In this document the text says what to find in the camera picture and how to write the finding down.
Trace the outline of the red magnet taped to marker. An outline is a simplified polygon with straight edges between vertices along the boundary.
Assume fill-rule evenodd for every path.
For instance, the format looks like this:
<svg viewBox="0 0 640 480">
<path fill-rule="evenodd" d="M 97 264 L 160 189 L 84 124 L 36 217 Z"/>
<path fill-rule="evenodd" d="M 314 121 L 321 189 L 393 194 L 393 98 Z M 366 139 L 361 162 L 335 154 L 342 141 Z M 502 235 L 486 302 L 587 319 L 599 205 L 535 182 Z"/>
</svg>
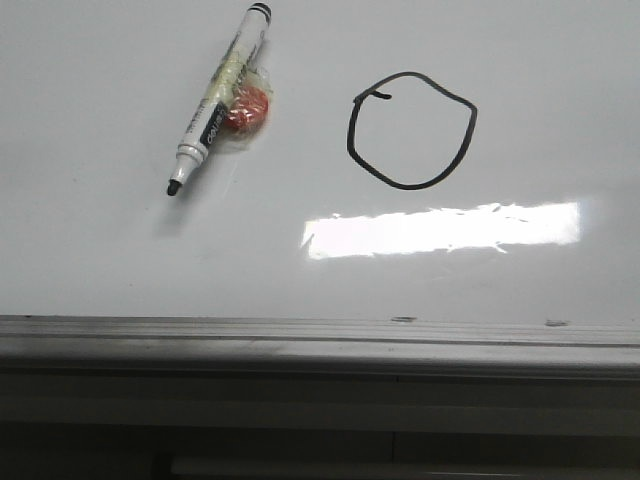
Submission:
<svg viewBox="0 0 640 480">
<path fill-rule="evenodd" d="M 273 102 L 269 72 L 262 67 L 250 70 L 234 93 L 228 118 L 223 123 L 217 150 L 232 154 L 248 150 L 269 120 Z"/>
</svg>

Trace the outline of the white black whiteboard marker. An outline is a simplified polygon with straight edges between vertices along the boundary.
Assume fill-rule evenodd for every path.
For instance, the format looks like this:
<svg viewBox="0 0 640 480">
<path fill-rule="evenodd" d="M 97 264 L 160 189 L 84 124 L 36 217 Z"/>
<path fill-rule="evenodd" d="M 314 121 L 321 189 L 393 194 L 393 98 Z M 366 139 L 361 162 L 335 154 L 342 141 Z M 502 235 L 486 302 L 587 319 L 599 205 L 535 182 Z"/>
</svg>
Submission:
<svg viewBox="0 0 640 480">
<path fill-rule="evenodd" d="M 177 146 L 176 166 L 167 186 L 169 196 L 176 195 L 208 158 L 229 116 L 236 91 L 260 51 L 271 17 L 271 8 L 262 2 L 246 10 Z"/>
</svg>

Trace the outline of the white whiteboard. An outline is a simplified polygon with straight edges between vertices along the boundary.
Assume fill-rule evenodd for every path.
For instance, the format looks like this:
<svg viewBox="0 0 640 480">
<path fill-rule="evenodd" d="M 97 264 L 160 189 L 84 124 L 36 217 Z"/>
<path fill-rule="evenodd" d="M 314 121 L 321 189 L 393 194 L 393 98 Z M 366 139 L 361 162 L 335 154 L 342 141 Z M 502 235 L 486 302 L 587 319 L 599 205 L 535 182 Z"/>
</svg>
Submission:
<svg viewBox="0 0 640 480">
<path fill-rule="evenodd" d="M 1 310 L 639 319 L 635 1 L 274 1 L 259 134 L 176 196 L 244 1 L 1 5 Z"/>
</svg>

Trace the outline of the grey aluminium whiteboard frame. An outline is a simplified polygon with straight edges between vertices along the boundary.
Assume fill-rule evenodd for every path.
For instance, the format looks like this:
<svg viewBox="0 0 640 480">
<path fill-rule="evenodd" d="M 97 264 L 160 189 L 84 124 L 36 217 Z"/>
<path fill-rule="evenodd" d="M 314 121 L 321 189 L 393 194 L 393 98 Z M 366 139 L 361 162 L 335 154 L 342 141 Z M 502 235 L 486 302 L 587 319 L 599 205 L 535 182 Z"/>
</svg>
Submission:
<svg viewBox="0 0 640 480">
<path fill-rule="evenodd" d="M 8 368 L 635 381 L 639 327 L 5 315 Z"/>
</svg>

